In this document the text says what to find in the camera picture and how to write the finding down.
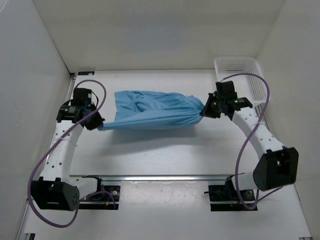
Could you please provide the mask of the light blue shorts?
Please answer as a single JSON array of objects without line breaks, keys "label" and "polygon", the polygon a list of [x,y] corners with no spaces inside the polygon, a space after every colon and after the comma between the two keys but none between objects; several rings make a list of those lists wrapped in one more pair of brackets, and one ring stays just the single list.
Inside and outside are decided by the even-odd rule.
[{"label": "light blue shorts", "polygon": [[205,105],[193,95],[177,92],[124,90],[114,93],[116,113],[99,131],[171,130],[191,127],[202,120]]}]

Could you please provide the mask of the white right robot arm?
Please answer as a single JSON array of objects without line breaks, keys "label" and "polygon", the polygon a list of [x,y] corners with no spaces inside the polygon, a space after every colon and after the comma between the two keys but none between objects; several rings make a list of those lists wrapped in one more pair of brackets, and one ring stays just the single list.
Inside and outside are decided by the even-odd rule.
[{"label": "white right robot arm", "polygon": [[246,136],[257,156],[253,171],[232,176],[224,193],[230,200],[238,199],[244,190],[268,191],[296,182],[299,153],[294,147],[286,147],[261,123],[250,101],[245,98],[224,100],[209,93],[201,116],[220,118],[221,114],[237,125]]}]

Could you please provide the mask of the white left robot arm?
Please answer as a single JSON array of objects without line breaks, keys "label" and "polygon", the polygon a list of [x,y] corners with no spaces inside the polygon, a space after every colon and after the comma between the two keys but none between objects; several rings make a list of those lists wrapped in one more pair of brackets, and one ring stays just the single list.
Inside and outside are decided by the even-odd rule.
[{"label": "white left robot arm", "polygon": [[42,210],[74,211],[81,199],[90,196],[93,200],[100,200],[105,194],[102,180],[97,176],[70,178],[75,148],[83,129],[94,130],[104,121],[97,112],[68,131],[83,116],[82,111],[68,113],[66,110],[60,110],[57,115],[54,143],[58,145],[49,153],[39,178],[30,186],[30,194]]}]

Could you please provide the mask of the white plastic mesh basket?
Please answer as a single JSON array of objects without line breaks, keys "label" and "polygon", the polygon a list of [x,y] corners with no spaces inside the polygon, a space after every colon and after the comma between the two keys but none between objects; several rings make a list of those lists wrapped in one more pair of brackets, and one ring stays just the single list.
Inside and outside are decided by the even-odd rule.
[{"label": "white plastic mesh basket", "polygon": [[265,104],[267,89],[265,83],[256,77],[263,77],[258,61],[253,57],[221,56],[214,59],[216,80],[232,76],[229,81],[234,84],[238,97],[246,97],[253,106]]}]

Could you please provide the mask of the blue label sticker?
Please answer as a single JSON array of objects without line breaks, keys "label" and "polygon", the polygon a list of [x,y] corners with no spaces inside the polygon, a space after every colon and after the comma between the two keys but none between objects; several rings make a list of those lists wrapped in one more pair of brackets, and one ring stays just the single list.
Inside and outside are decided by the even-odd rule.
[{"label": "blue label sticker", "polygon": [[95,71],[79,71],[77,73],[78,76],[93,76]]}]

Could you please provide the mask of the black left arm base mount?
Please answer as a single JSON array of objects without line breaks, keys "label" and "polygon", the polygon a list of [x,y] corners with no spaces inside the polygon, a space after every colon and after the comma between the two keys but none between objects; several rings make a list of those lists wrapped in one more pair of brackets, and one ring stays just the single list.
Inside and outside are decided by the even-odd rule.
[{"label": "black left arm base mount", "polygon": [[73,183],[79,189],[80,210],[118,210],[121,186],[107,183],[99,176],[87,175]]}]

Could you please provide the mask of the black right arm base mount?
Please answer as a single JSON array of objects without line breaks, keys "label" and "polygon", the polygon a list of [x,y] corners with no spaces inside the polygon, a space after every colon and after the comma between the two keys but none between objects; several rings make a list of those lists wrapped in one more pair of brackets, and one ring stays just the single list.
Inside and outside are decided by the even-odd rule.
[{"label": "black right arm base mount", "polygon": [[208,185],[207,190],[203,194],[209,196],[211,212],[250,211],[240,201],[232,182],[232,176],[228,176],[224,184]]}]

